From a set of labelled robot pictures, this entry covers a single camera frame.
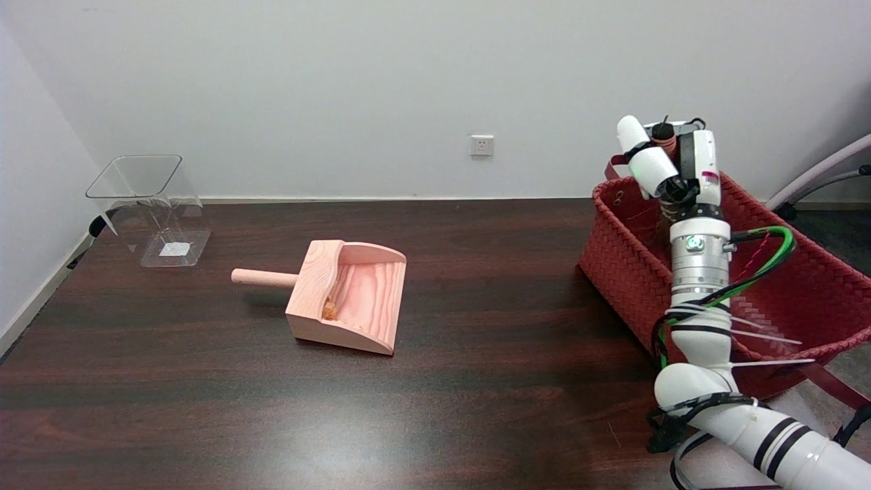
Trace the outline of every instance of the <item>green cable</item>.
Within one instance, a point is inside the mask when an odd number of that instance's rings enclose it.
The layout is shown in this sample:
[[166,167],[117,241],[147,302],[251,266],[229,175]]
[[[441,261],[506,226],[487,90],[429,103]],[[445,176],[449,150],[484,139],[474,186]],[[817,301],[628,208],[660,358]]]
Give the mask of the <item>green cable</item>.
[[[760,267],[759,270],[757,270],[753,274],[753,276],[759,276],[761,274],[766,273],[769,269],[776,267],[781,262],[785,261],[787,256],[789,254],[791,254],[793,249],[794,249],[795,240],[793,237],[793,232],[792,232],[792,230],[790,230],[787,227],[771,226],[771,227],[763,227],[763,228],[756,228],[756,229],[747,230],[748,235],[757,235],[757,234],[761,234],[761,233],[770,233],[772,235],[782,236],[783,243],[780,244],[780,248],[778,248],[777,252],[774,252],[774,255],[772,255],[772,257],[770,259],[768,259],[768,262],[765,262],[764,264],[762,264],[762,267]],[[752,281],[748,281],[747,284],[744,284],[738,288],[732,289],[731,291],[725,293],[723,296],[717,298],[716,300],[705,304],[705,307],[711,308],[711,307],[716,306],[720,303],[723,303],[725,300],[727,300],[729,298],[737,296],[742,291],[746,290],[750,286],[753,286],[756,283],[756,281],[758,281],[758,280],[759,280],[759,278],[757,277],[756,279],[753,279]],[[663,344],[665,344],[665,326],[666,325],[668,325],[668,326],[674,325],[678,321],[679,320],[677,318],[672,318],[672,319],[667,320],[662,326],[659,327],[659,340],[661,340]],[[662,368],[665,368],[668,365],[668,357],[666,356],[665,353],[659,354],[659,363],[661,364]]]

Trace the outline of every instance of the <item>wall outlet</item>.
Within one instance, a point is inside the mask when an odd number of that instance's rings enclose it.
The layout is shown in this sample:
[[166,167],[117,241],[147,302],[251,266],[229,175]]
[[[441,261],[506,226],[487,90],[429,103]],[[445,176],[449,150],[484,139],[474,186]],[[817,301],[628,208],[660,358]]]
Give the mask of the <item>wall outlet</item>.
[[493,146],[496,144],[492,134],[472,134],[469,154],[473,157],[493,156]]

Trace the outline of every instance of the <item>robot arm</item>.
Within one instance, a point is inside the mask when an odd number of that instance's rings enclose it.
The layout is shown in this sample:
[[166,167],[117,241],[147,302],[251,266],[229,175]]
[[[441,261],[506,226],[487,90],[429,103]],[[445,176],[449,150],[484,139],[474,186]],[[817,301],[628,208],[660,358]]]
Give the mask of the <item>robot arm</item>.
[[[678,435],[685,425],[711,434],[786,490],[869,488],[868,463],[739,393],[730,363],[729,301],[719,300],[717,308],[706,306],[706,298],[729,283],[734,245],[719,207],[713,134],[704,122],[695,121],[642,126],[626,116],[617,126],[620,146],[645,198],[659,198],[679,210],[669,234],[672,309],[691,313],[672,326],[672,340],[688,363],[668,365],[657,376],[654,391],[660,411],[679,421]],[[676,144],[667,153],[657,143],[672,136]],[[675,483],[683,485],[678,479]]]

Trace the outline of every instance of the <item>transparent box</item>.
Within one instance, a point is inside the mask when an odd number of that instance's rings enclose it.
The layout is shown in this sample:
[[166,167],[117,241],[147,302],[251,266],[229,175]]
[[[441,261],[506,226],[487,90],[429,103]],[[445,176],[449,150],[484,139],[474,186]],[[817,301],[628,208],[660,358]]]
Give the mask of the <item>transparent box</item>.
[[197,263],[211,229],[178,155],[112,160],[84,193],[143,267]]

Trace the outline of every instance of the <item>table surface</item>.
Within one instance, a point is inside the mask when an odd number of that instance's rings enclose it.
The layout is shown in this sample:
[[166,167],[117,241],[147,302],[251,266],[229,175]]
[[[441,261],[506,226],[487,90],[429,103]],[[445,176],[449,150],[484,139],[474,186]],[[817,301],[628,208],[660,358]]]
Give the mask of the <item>table surface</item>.
[[[668,488],[651,362],[575,270],[586,200],[223,205],[187,269],[102,234],[0,365],[0,487]],[[316,239],[400,250],[396,352],[296,341]]]

